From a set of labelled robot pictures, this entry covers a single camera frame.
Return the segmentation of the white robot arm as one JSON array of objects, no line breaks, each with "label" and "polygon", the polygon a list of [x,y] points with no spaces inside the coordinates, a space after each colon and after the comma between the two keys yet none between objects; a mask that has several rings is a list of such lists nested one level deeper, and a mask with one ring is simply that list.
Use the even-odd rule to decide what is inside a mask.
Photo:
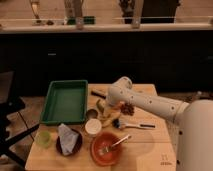
[{"label": "white robot arm", "polygon": [[121,77],[107,89],[106,107],[127,102],[179,126],[176,171],[213,171],[213,100],[181,100],[139,93]]}]

